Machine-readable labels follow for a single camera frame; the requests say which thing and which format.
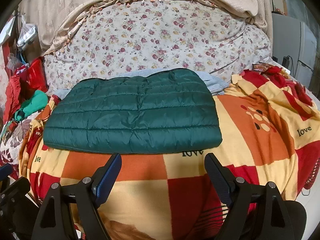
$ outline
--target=green puffer jacket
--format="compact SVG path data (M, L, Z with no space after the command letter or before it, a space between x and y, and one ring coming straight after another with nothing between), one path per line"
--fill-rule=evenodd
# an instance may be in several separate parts
M222 141L212 95L188 69L83 80L53 110L43 138L91 153L176 153Z

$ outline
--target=plastic bag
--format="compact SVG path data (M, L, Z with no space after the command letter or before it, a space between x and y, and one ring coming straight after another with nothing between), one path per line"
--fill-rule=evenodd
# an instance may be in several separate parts
M7 68L9 68L10 70L12 70L12 72L15 72L15 70L17 68L20 68L23 66L23 63L17 59L17 57L13 54L10 53L8 55L8 64L7 64Z
M28 44L31 44L38 35L36 25L27 23L24 16L21 16L22 28L17 42L17 47L20 51L24 51Z

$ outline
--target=red garment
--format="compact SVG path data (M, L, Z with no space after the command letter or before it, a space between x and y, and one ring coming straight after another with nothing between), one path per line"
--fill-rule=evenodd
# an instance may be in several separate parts
M311 98L306 94L306 88L302 86L299 82L292 81L290 79L285 79L284 76L280 74L282 68L273 66L268 68L265 72L261 74L266 75L270 81L275 84L278 88L290 87L292 95L299 99L302 103L312 106Z
M6 123L8 120L10 120L13 114L20 109L21 103L24 101L24 99L20 96L20 91L20 77L12 76L9 79L9 83L5 91L7 101L4 107L3 123Z

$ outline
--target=teal plush fabric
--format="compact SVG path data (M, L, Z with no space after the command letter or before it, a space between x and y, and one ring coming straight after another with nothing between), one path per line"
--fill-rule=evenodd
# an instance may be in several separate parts
M90 153L176 153L221 141L211 93L188 69L79 82L53 110L44 144Z

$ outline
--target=metal screw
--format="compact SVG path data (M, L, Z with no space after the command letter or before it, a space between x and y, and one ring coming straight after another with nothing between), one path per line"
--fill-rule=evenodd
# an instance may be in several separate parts
M236 177L236 182L238 182L238 183L244 183L244 178L242 178L242 177Z
M89 183L90 181L91 181L91 178L90 178L90 177L85 177L85 178L82 179L82 182L83 182L84 184L87 184L87 183Z
M275 187L276 187L276 184L275 184L274 182L272 182L272 181L270 181L270 182L268 183L268 185L269 185L269 187L271 187L271 188L275 188Z
M51 185L51 188L56 189L57 187L59 187L59 183L55 182Z

